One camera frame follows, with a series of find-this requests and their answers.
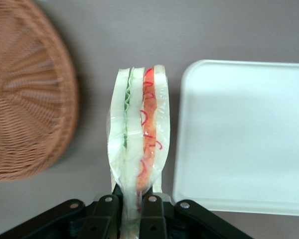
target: plastic wrap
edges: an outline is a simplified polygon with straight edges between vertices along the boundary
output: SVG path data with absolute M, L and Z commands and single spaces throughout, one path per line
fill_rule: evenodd
M 121 238 L 139 234 L 142 194 L 161 191 L 161 172 L 169 148 L 169 100 L 165 68 L 156 65 L 119 70 L 108 128 L 112 189 L 124 195 Z

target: wicker basket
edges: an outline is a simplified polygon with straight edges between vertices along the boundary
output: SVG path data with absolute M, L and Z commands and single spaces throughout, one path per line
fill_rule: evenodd
M 28 0 L 0 0 L 0 181 L 61 155 L 77 122 L 78 87 L 60 37 Z

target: gray wall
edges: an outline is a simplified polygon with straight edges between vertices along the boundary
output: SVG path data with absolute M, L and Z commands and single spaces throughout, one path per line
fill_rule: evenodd
M 106 115 L 117 70 L 164 64 L 171 147 L 163 190 L 172 195 L 180 80 L 200 59 L 299 62 L 299 0 L 36 0 L 69 48 L 81 92 L 73 141 L 51 168 L 0 182 L 0 233 L 71 199 L 110 192 Z M 255 238 L 299 239 L 299 217 L 221 213 Z

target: metal screw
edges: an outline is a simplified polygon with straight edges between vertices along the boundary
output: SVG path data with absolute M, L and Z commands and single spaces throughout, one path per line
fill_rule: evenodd
M 78 203 L 72 203 L 72 204 L 70 205 L 70 208 L 71 208 L 71 209 L 74 209 L 74 208 L 77 208 L 78 206 L 79 206 Z
M 109 203 L 109 202 L 111 202 L 112 200 L 113 200 L 112 197 L 107 197 L 107 198 L 105 199 L 105 202 Z
M 181 203 L 180 206 L 181 206 L 182 208 L 185 208 L 185 209 L 187 209 L 187 208 L 190 207 L 190 205 L 189 205 L 188 203 L 186 203 L 186 202 Z
M 150 197 L 149 197 L 149 201 L 152 202 L 152 203 L 153 203 L 153 202 L 156 202 L 156 201 L 157 201 L 157 197 L 155 197 L 155 196 L 150 196 Z

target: white tray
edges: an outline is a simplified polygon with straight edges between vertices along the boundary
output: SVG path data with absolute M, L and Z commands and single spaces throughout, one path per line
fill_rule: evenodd
M 192 64 L 178 130 L 175 201 L 299 215 L 299 64 Z

